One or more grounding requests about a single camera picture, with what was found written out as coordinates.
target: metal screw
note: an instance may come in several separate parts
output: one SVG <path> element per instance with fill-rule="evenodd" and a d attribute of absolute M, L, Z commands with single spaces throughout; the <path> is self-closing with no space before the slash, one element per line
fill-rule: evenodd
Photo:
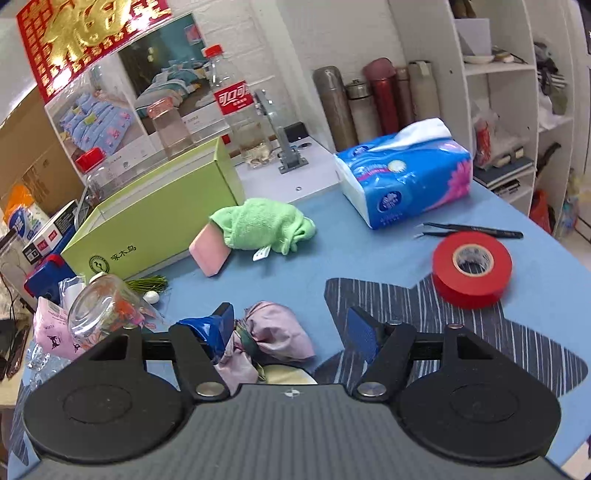
<path fill-rule="evenodd" d="M 202 397 L 218 397 L 224 392 L 224 386 L 217 382 L 203 382 L 195 391 Z"/>
<path fill-rule="evenodd" d="M 357 391 L 364 397 L 381 397 L 386 393 L 386 387 L 379 382 L 365 382 L 357 387 Z"/>

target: plastic bottle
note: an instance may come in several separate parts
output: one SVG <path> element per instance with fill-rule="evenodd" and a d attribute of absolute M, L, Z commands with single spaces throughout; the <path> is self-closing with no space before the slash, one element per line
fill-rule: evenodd
<path fill-rule="evenodd" d="M 256 167 L 269 163 L 271 144 L 265 135 L 246 81 L 233 63 L 223 56 L 220 45 L 204 48 L 211 62 L 210 84 L 217 104 L 233 132 L 245 162 Z"/>

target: cardboard box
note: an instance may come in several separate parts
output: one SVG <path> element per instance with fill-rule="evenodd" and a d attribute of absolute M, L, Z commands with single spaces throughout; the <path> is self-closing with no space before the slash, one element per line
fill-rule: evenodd
<path fill-rule="evenodd" d="M 35 87 L 0 125 L 0 208 L 23 182 L 49 216 L 80 199 L 83 185 L 64 153 Z"/>
<path fill-rule="evenodd" d="M 76 274 L 148 274 L 186 251 L 209 216 L 241 205 L 244 190 L 218 137 L 130 183 L 101 203 L 61 253 Z"/>

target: silver thermos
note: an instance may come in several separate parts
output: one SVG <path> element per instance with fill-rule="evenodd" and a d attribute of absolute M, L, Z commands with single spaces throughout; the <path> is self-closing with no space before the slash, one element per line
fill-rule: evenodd
<path fill-rule="evenodd" d="M 369 85 L 361 80 L 353 80 L 345 85 L 345 88 L 359 142 L 369 142 L 379 137 L 382 134 L 382 128 L 379 125 L 378 112 L 375 109 L 374 97 Z"/>
<path fill-rule="evenodd" d="M 339 69 L 334 66 L 322 67 L 314 71 L 312 78 L 320 95 L 336 151 L 355 147 L 359 141 Z"/>

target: bottle label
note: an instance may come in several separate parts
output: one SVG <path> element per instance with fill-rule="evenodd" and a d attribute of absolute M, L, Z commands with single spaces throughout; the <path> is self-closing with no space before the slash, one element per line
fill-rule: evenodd
<path fill-rule="evenodd" d="M 246 81 L 241 81 L 213 94 L 224 115 L 230 115 L 254 103 Z"/>

